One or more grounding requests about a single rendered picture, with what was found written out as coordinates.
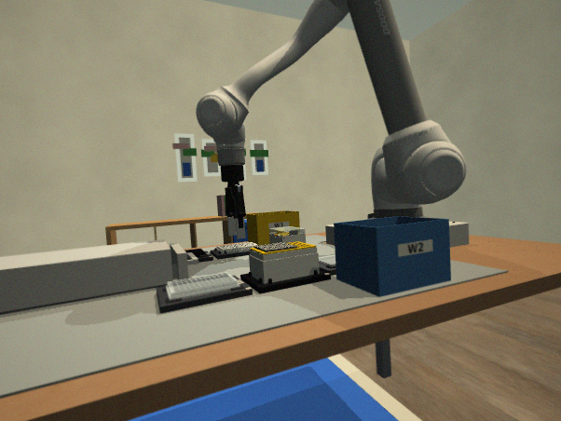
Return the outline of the dark blue bin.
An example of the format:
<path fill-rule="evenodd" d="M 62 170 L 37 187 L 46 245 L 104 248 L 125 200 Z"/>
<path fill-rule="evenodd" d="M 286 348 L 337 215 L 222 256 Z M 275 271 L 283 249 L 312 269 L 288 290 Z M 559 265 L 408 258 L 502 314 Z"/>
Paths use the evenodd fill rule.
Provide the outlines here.
<path fill-rule="evenodd" d="M 382 297 L 451 280 L 449 219 L 396 216 L 334 231 L 336 279 L 353 287 Z"/>

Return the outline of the yellow open bin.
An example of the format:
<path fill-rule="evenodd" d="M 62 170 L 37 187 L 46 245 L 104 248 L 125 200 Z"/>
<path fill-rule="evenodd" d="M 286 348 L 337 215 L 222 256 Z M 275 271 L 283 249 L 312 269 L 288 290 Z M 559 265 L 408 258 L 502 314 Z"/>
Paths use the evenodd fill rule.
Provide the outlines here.
<path fill-rule="evenodd" d="M 270 244 L 269 228 L 299 227 L 299 211 L 272 211 L 249 213 L 247 217 L 248 242 L 257 245 Z"/>

